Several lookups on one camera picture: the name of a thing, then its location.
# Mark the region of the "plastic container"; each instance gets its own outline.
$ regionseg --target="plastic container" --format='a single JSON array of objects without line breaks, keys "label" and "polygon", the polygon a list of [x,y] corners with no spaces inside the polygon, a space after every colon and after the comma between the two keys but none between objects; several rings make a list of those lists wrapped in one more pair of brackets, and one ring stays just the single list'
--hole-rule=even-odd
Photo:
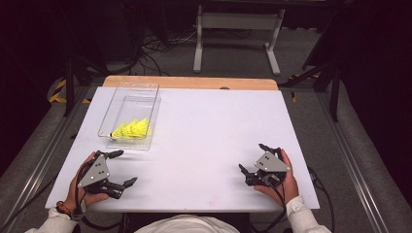
[{"label": "plastic container", "polygon": [[157,83],[120,83],[98,136],[108,148],[148,150],[159,105]]}]

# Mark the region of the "metal stand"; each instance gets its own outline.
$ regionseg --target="metal stand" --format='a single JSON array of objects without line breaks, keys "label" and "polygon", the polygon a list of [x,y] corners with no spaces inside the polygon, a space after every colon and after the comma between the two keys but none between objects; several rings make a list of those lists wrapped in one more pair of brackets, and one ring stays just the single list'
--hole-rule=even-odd
[{"label": "metal stand", "polygon": [[317,66],[299,76],[295,79],[288,80],[286,83],[278,83],[279,87],[292,87],[310,77],[320,73],[318,79],[313,84],[313,88],[316,92],[324,92],[327,86],[332,82],[332,90],[330,94],[329,111],[332,118],[337,122],[337,101],[339,95],[339,83],[340,83],[340,69],[336,64],[326,63]]},{"label": "metal stand", "polygon": [[85,58],[79,57],[76,54],[71,56],[66,61],[64,76],[66,78],[66,111],[64,116],[67,117],[70,111],[75,105],[75,77],[80,85],[89,86],[92,82],[92,78],[87,70],[87,67],[98,71],[104,76],[110,76],[112,73],[106,69],[106,67],[100,67],[93,64]]},{"label": "metal stand", "polygon": [[280,69],[273,49],[279,30],[282,25],[285,10],[280,10],[278,15],[253,15],[253,14],[226,14],[226,13],[203,13],[202,6],[197,10],[197,45],[194,55],[193,72],[200,73],[202,65],[202,29],[203,28],[229,28],[229,29],[255,29],[271,30],[269,43],[264,45],[270,62],[272,73],[280,75]]}]

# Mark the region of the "human hand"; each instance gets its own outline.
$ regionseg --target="human hand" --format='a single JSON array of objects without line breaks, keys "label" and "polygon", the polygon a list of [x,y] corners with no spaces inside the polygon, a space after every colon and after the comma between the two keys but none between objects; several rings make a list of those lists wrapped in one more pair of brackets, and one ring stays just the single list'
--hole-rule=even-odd
[{"label": "human hand", "polygon": [[[93,160],[95,156],[95,152],[93,152],[86,160],[85,162],[82,164],[82,166]],[[77,181],[77,177],[79,176],[79,172],[77,172],[76,176],[73,178],[73,180],[70,182],[70,186],[69,186],[69,193],[67,194],[67,198],[64,201],[63,206],[65,208],[67,208],[70,211],[74,211],[76,209],[76,190],[78,189],[78,197],[81,199],[84,195],[85,195],[85,190],[81,187],[81,188],[76,188],[76,181]],[[85,204],[86,207],[89,207],[91,205],[93,205],[94,203],[100,202],[100,201],[104,201],[106,199],[109,198],[109,195],[107,193],[97,193],[97,194],[90,194],[90,193],[86,193],[85,196]]]},{"label": "human hand", "polygon": [[[288,204],[289,201],[299,195],[299,189],[297,187],[296,179],[293,176],[293,168],[288,155],[284,150],[281,150],[281,154],[283,156],[283,161],[291,169],[286,173],[286,177],[283,183],[281,185],[278,185],[276,189],[284,197],[285,204]],[[283,206],[282,200],[279,198],[278,194],[276,194],[275,190],[273,190],[270,186],[256,185],[254,186],[254,189],[269,196],[270,198],[274,199],[280,206]]]}]

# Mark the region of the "metal rail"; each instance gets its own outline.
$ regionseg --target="metal rail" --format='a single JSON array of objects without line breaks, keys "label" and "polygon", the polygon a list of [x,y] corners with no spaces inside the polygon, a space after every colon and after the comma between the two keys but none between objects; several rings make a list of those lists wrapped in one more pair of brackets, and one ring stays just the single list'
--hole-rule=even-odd
[{"label": "metal rail", "polygon": [[369,217],[370,223],[372,224],[373,230],[375,232],[389,232],[382,215],[379,213],[378,207],[373,199],[373,195],[369,190],[366,181],[361,174],[361,170],[357,165],[357,162],[349,149],[348,143],[343,135],[339,124],[336,123],[329,112],[329,103],[327,102],[326,94],[324,92],[317,93],[318,101],[321,104],[322,110],[327,118],[330,128],[333,131],[336,140],[338,141],[341,151],[342,158],[348,169],[349,175],[351,176],[352,182],[355,185],[355,189],[358,192],[360,200]]},{"label": "metal rail", "polygon": [[[21,192],[15,205],[11,208],[10,213],[7,216],[5,222],[7,222],[14,213],[16,213],[28,200],[30,200],[36,194],[36,191],[39,188],[40,184],[42,183],[43,177],[46,175],[52,163],[52,160],[56,154],[56,151],[58,150],[58,147],[60,146],[60,143],[62,141],[62,136],[64,132],[66,131],[67,127],[70,125],[73,117],[76,115],[76,112],[82,105],[82,101],[85,99],[87,92],[88,92],[88,87],[85,87],[85,86],[79,87],[79,92],[77,93],[76,98],[75,98],[75,106],[73,107],[71,113],[67,117],[64,117],[59,123],[59,125],[57,126],[57,129],[55,130],[55,133],[52,136],[51,141],[49,142],[47,148],[45,149],[45,152],[40,158],[32,175],[27,180],[27,183],[24,186],[23,191]],[[16,227],[19,225],[19,223],[21,222],[21,219],[24,216],[24,212],[25,211],[22,211],[15,218],[15,220],[9,225],[9,227],[7,228],[5,232],[11,233],[16,230]]]}]

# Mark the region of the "table surface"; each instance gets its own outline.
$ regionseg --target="table surface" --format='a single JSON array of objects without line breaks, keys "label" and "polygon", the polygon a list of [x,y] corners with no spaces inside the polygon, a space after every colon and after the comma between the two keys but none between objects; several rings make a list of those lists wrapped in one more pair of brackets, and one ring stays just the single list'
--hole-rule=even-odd
[{"label": "table surface", "polygon": [[[213,79],[215,87],[200,88]],[[173,80],[188,88],[178,88]],[[293,164],[300,193],[309,208],[319,202],[282,93],[274,81],[242,79],[109,77],[99,87],[79,134],[67,155],[46,208],[64,200],[68,183],[91,151],[107,149],[98,129],[116,90],[116,81],[158,81],[161,97],[149,150],[125,150],[107,160],[112,183],[133,177],[137,182],[121,199],[109,199],[90,209],[104,212],[270,212],[280,210],[273,200],[247,186],[238,164],[250,172],[263,154],[263,143],[284,148]],[[220,90],[221,86],[231,90]]]}]

